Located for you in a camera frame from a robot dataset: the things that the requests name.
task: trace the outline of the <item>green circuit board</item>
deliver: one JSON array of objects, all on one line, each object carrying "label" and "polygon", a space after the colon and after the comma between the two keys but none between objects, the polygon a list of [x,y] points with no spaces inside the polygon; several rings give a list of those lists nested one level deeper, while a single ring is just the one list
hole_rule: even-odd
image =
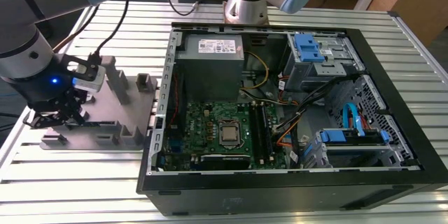
[{"label": "green circuit board", "polygon": [[[186,105],[186,119],[184,139],[178,141],[181,155],[172,155],[168,161],[176,164],[176,169],[193,170],[189,166],[190,158],[206,154],[248,155],[250,156],[249,169],[281,169],[285,168],[284,153],[274,153],[273,160],[260,164],[253,159],[253,139],[249,121],[249,104],[210,102],[190,102]],[[264,105],[269,124],[277,123],[276,107]],[[238,125],[240,144],[222,146],[220,144],[220,123]]]}]

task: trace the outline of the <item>cpu socket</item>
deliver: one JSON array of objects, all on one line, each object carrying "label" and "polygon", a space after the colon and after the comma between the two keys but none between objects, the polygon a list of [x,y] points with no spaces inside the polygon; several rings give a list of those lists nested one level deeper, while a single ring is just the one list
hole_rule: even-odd
[{"label": "cpu socket", "polygon": [[218,121],[218,144],[233,149],[241,143],[240,123],[236,120]]}]

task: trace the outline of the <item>white sticker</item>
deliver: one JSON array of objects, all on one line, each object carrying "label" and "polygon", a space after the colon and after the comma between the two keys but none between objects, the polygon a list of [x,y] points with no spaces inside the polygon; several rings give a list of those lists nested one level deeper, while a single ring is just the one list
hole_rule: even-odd
[{"label": "white sticker", "polygon": [[320,53],[322,55],[333,55],[333,52],[330,50],[320,50]]},{"label": "white sticker", "polygon": [[294,162],[298,162],[298,156],[296,155],[293,151],[289,152],[289,157]]},{"label": "white sticker", "polygon": [[280,90],[285,90],[285,82],[284,81],[278,81],[278,89]]},{"label": "white sticker", "polygon": [[201,39],[198,41],[198,53],[206,54],[234,54],[234,40]]}]

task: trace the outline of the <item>metal table surface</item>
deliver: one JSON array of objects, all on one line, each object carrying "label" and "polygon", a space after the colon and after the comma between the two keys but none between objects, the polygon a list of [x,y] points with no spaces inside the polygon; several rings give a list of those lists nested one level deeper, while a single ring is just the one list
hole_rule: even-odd
[{"label": "metal table surface", "polygon": [[[176,4],[188,10],[188,4]],[[109,35],[122,2],[106,2],[86,30],[65,47],[85,57]],[[160,76],[170,22],[221,23],[221,6],[201,5],[180,17],[165,3],[132,3],[124,25],[101,53],[117,57],[126,76]],[[86,9],[73,28],[80,27]],[[384,12],[304,9],[286,15],[269,8],[272,25],[357,28],[381,61],[424,132],[448,163],[446,73],[400,18]],[[164,217],[134,193],[141,152],[44,151],[45,130],[17,123],[0,150],[0,223],[446,223],[448,187],[409,195],[372,210]]]}]

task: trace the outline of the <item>motherboard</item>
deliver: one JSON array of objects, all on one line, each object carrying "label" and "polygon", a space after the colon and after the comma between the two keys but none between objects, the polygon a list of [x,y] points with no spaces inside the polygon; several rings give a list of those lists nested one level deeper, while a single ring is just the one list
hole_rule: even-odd
[{"label": "motherboard", "polygon": [[272,147],[272,126],[276,123],[273,104],[188,103],[184,138],[168,140],[164,168],[285,168],[285,155],[274,152]]}]

